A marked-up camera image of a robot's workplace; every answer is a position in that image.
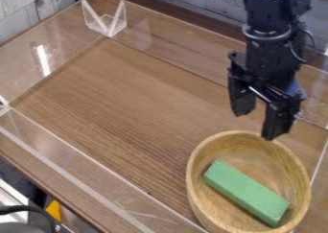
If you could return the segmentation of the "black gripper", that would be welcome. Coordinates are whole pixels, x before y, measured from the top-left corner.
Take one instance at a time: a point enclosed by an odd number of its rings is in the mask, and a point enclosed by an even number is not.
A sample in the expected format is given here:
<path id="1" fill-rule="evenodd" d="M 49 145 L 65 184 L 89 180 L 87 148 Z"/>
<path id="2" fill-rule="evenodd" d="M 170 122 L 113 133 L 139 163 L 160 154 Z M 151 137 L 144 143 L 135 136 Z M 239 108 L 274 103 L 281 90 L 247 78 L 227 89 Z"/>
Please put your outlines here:
<path id="1" fill-rule="evenodd" d="M 305 90 L 296 80 L 304 59 L 305 34 L 300 29 L 261 32 L 245 29 L 246 51 L 227 55 L 227 92 L 235 116 L 247 115 L 255 99 L 266 103 L 261 137 L 271 141 L 289 133 L 301 115 Z"/>

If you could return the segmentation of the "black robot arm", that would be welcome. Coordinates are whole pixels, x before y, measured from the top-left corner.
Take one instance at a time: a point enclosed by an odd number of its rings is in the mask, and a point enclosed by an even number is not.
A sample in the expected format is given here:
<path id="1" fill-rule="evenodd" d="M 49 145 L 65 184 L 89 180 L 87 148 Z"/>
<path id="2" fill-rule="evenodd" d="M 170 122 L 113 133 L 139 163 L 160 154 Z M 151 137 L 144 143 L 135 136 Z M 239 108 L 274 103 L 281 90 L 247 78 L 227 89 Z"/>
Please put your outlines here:
<path id="1" fill-rule="evenodd" d="M 296 72 L 308 63 L 305 44 L 313 35 L 300 16 L 312 0 L 243 0 L 246 50 L 227 55 L 227 91 L 233 113 L 249 114 L 255 102 L 266 103 L 261 137 L 273 140 L 289 133 L 306 92 Z"/>

